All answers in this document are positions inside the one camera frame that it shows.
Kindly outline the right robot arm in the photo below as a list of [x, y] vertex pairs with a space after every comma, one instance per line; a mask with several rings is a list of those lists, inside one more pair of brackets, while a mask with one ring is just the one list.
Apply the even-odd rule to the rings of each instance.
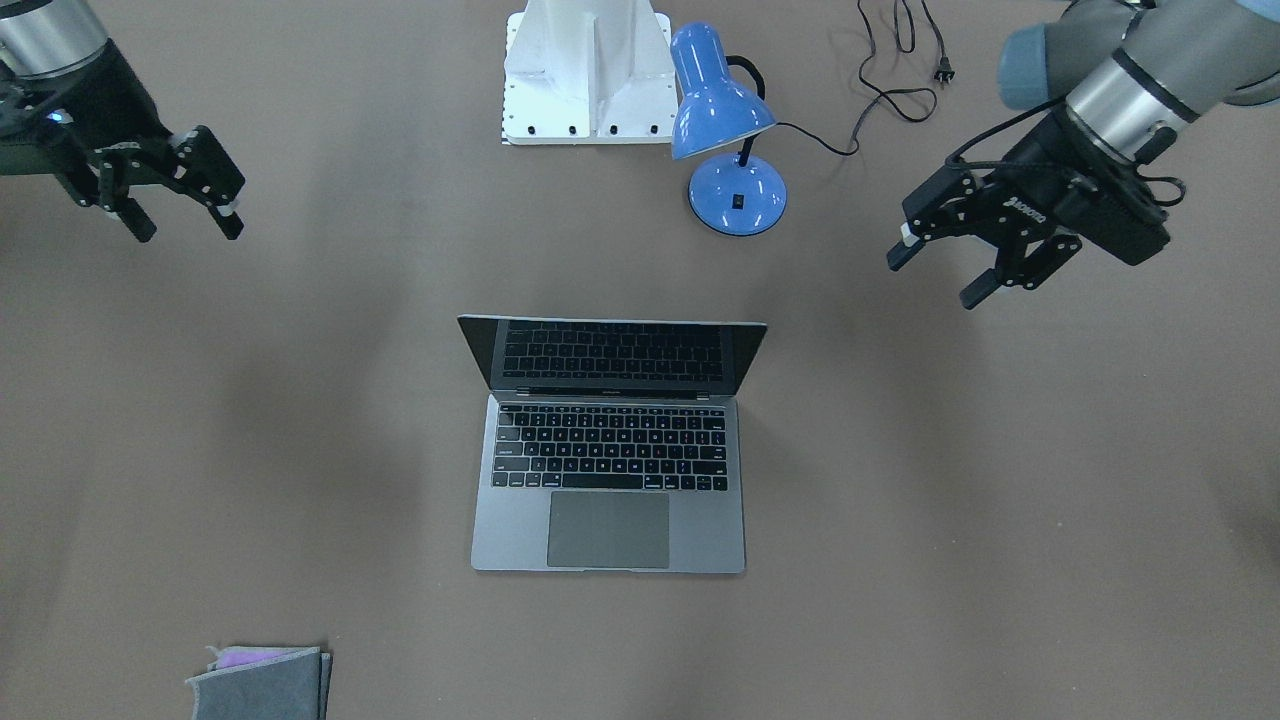
[[210, 128], [169, 131], [84, 1], [5, 1], [1, 12], [1, 173], [52, 177], [140, 242], [156, 227], [131, 191], [161, 186], [205, 208], [229, 240], [244, 176]]

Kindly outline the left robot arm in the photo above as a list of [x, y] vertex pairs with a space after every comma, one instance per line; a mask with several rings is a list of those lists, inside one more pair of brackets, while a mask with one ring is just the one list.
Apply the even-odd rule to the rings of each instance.
[[997, 161], [959, 149], [902, 201], [899, 270], [928, 243], [973, 236], [993, 265], [960, 293], [1034, 290], [1083, 243], [1135, 266], [1170, 241], [1169, 202], [1142, 173], [1220, 104], [1277, 101], [1275, 1], [1073, 1], [1011, 35], [998, 64], [1015, 122], [1036, 126]]

